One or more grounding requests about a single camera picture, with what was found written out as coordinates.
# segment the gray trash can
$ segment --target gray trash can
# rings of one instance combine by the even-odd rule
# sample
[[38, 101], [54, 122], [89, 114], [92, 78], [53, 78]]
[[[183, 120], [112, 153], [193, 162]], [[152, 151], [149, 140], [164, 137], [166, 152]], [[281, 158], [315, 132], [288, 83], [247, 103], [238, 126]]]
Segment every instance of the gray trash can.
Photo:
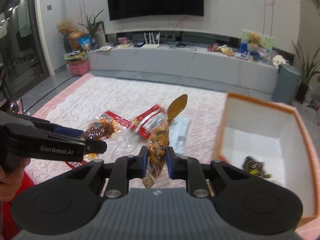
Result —
[[291, 105], [297, 92], [301, 72], [290, 65], [279, 65], [279, 75], [275, 91], [272, 94], [274, 102]]

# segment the orange box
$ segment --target orange box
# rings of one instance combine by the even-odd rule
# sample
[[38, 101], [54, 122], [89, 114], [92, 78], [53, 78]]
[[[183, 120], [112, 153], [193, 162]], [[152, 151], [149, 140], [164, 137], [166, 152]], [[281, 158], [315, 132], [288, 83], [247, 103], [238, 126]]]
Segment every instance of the orange box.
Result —
[[297, 109], [228, 93], [215, 158], [242, 169], [249, 155], [264, 162], [266, 173], [273, 175], [271, 181], [300, 198], [303, 214], [298, 227], [319, 216], [320, 165]]

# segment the red cloth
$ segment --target red cloth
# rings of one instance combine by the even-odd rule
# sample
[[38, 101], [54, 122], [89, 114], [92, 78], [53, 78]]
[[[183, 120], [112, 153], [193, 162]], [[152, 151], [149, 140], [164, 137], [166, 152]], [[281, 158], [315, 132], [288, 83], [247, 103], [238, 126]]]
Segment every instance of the red cloth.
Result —
[[[28, 177], [26, 173], [24, 173], [24, 176], [21, 182], [21, 187], [17, 191], [16, 195], [33, 185], [34, 183], [32, 182], [32, 180]], [[10, 240], [19, 232], [19, 230], [11, 216], [11, 208], [10, 208], [9, 202], [3, 203], [2, 211], [3, 211], [3, 218], [4, 218], [2, 235], [4, 237], [4, 240]]]

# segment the door frame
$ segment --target door frame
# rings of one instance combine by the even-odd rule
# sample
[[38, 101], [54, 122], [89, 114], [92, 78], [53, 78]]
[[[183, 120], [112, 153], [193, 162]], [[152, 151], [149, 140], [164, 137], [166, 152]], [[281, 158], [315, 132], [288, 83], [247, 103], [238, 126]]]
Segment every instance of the door frame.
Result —
[[26, 84], [24, 87], [22, 87], [20, 90], [14, 93], [13, 99], [16, 99], [18, 97], [21, 97], [24, 95], [26, 92], [28, 92], [30, 89], [35, 87], [37, 84], [39, 84], [41, 81], [49, 77], [49, 71], [48, 71], [48, 66], [46, 63], [46, 60], [44, 58], [44, 52], [41, 46], [41, 41], [39, 37], [39, 30], [38, 30], [38, 24], [37, 24], [37, 19], [36, 19], [36, 7], [35, 7], [35, 0], [28, 0], [29, 3], [29, 16], [30, 16], [30, 23], [31, 23], [31, 29], [32, 29], [32, 34], [35, 40], [35, 45], [36, 45], [36, 52], [39, 57], [39, 62], [40, 66], [43, 70], [43, 74], [40, 76], [36, 77], [34, 80]]

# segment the brown vase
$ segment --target brown vase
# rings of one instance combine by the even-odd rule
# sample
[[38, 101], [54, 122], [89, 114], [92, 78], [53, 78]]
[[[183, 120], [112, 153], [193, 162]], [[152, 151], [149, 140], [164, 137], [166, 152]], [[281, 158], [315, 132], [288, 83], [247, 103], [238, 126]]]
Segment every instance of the brown vase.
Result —
[[78, 39], [85, 36], [86, 34], [84, 32], [72, 32], [68, 36], [69, 44], [72, 50], [81, 50], [82, 47], [78, 43]]

